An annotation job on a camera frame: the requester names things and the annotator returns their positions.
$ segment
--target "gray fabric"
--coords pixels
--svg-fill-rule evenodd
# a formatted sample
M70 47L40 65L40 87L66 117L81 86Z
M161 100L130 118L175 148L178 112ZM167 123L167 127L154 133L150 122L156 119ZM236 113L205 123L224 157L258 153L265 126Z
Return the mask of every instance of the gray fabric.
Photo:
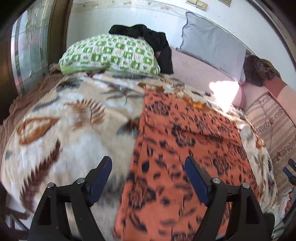
M234 81L240 81L246 47L223 29L194 13L187 12L186 17L183 42L178 51L208 63Z

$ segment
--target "beige blanket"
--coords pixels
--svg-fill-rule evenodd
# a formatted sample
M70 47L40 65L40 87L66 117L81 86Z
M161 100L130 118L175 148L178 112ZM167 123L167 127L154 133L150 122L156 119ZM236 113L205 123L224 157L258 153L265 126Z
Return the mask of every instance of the beige blanket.
M1 181L7 191L26 209L35 211L48 182L57 186L71 184L86 176L103 156L110 156L111 175L100 201L91 210L105 239L113 240L114 220L143 109L144 88L178 93L183 101L221 112L214 97L167 75L145 78L106 72L93 78L86 73L66 76L25 111L13 131L5 133L8 141L0 158ZM236 121L260 186L260 205L268 210L275 202L277 189L264 143L240 111L233 108L225 115ZM69 207L67 213L72 233L78 235Z

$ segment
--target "orange floral cloth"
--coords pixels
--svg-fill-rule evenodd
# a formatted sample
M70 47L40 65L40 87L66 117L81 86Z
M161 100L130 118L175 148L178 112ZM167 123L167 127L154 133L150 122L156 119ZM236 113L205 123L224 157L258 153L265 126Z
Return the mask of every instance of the orange floral cloth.
M256 179L233 121L182 103L175 94L146 90L130 174L114 237L123 241L192 240L206 211L184 171L186 157L227 184ZM219 234L226 232L227 205Z

